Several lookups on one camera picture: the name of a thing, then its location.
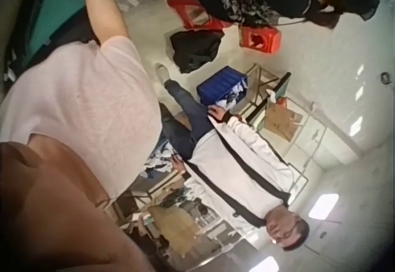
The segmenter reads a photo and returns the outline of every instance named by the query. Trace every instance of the black bag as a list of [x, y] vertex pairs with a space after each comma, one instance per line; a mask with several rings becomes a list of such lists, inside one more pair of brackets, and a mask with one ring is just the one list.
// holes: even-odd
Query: black bag
[[213, 61], [223, 36], [222, 30], [191, 30], [172, 35], [173, 60], [180, 72], [190, 73]]

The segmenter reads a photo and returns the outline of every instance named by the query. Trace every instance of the blue plastic basket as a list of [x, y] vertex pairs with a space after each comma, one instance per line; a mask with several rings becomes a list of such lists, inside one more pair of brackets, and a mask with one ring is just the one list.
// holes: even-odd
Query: blue plastic basket
[[[224, 67], [201, 83], [196, 88], [196, 91], [200, 97], [200, 102], [205, 106], [209, 106], [225, 99], [232, 88], [242, 81], [247, 84], [247, 76], [245, 74], [238, 72], [231, 67]], [[246, 96], [246, 94], [247, 89], [239, 94], [236, 101], [239, 102]]]

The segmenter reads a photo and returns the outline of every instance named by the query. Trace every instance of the shoe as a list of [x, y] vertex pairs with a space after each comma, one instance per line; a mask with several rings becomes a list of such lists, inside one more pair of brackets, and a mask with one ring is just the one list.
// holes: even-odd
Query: shoe
[[170, 80], [170, 74], [168, 72], [168, 69], [163, 64], [155, 65], [155, 73], [158, 77], [158, 80], [163, 86], [165, 85], [166, 81]]

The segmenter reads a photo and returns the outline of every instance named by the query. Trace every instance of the chair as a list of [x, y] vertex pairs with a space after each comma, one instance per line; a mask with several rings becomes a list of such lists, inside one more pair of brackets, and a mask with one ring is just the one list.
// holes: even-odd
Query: chair
[[167, 0], [167, 4], [177, 12], [178, 16], [180, 16], [184, 23], [185, 29], [187, 30], [221, 30], [222, 28], [231, 26], [230, 23], [215, 19], [208, 14], [208, 21], [203, 24], [195, 23], [188, 14], [187, 8], [195, 7], [199, 13], [205, 12], [198, 0]]
[[281, 44], [281, 32], [275, 28], [241, 27], [240, 46], [263, 53], [276, 53]]

